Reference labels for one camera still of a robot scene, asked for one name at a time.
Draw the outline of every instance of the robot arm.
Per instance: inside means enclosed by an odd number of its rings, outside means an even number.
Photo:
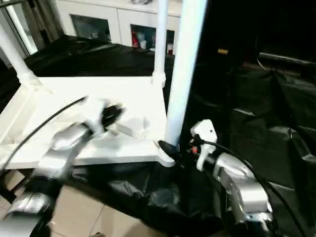
[[[13,202],[0,222],[0,236],[49,236],[47,224],[74,159],[94,136],[104,132],[121,114],[120,108],[105,108],[105,105],[104,101],[95,100],[93,105],[89,101],[88,108],[94,109],[87,114],[84,123],[74,123],[55,134],[24,193]]]
[[[195,143],[195,139],[211,143],[217,141],[217,135],[210,120],[197,123],[191,129],[191,134],[193,143]],[[232,211],[236,224],[246,224],[250,236],[278,236],[268,195],[252,171],[237,157],[221,153],[214,158],[211,154],[216,150],[215,146],[197,143],[200,148],[194,146],[190,150],[188,157],[190,160],[183,161],[174,146],[159,141],[160,148],[180,163],[191,163],[194,157],[198,157],[195,160],[197,169],[211,172],[213,178],[225,189],[228,197],[228,203],[225,204],[226,211],[228,209]]]

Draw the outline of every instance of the tiled floor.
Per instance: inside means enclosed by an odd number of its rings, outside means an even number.
[[[14,172],[5,183],[7,187],[14,187],[21,179],[22,176]],[[0,218],[9,206],[0,196]],[[166,236],[71,187],[63,188],[50,226],[53,230],[52,237],[89,237],[97,232],[106,237]]]

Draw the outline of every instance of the black plastic sheet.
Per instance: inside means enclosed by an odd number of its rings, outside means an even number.
[[[27,60],[38,76],[150,76],[154,53],[122,45],[63,37]],[[219,143],[248,160],[288,201],[312,236],[316,210],[316,86],[313,78],[270,72],[231,70],[222,58],[198,59],[181,148],[189,129],[211,119]],[[166,59],[167,105],[173,57]],[[18,88],[13,70],[0,75],[0,106]],[[194,167],[165,168],[156,162],[75,167],[69,184],[168,234],[209,236],[223,229],[214,215],[217,189],[207,173]],[[272,195],[278,224],[300,236],[288,212]]]

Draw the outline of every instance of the black cable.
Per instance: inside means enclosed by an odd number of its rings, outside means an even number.
[[[60,113],[64,112],[66,109],[70,108],[71,106],[83,101],[85,97],[82,97],[69,105],[66,105],[61,110],[54,113],[52,116],[50,116],[48,119],[46,119],[41,125],[39,125],[37,128],[34,129],[33,132],[31,132],[26,138],[23,139],[23,141],[14,149],[14,151],[11,153],[11,155],[8,157],[8,159],[5,161],[5,163],[0,168],[0,173],[8,166],[14,155],[18,152],[18,150],[31,138],[33,137],[42,127],[44,127],[48,122],[50,122],[53,118],[55,118]]]
[[[301,224],[299,223],[299,221],[297,220],[292,208],[289,206],[289,204],[286,202],[286,200],[282,197],[282,195],[272,186],[272,184],[270,184],[268,181],[266,181],[265,179],[261,178],[252,168],[251,164],[249,164],[246,160],[242,159],[240,156],[238,156],[234,151],[222,146],[222,145],[219,145],[217,143],[214,143],[214,142],[208,142],[208,141],[204,141],[204,140],[201,140],[202,143],[204,144],[209,144],[209,145],[212,145],[212,146],[215,146],[219,149],[222,149],[223,151],[227,152],[228,154],[236,157],[238,160],[240,160],[252,173],[253,175],[255,176],[255,178],[258,180],[258,182],[261,184],[261,186],[266,189],[270,189],[279,199],[280,201],[282,202],[282,204],[285,206],[286,210],[289,212],[291,218],[293,219],[297,229],[299,230],[299,232],[301,233],[301,235],[303,237],[307,237],[306,234],[304,233],[304,230],[301,226]]]

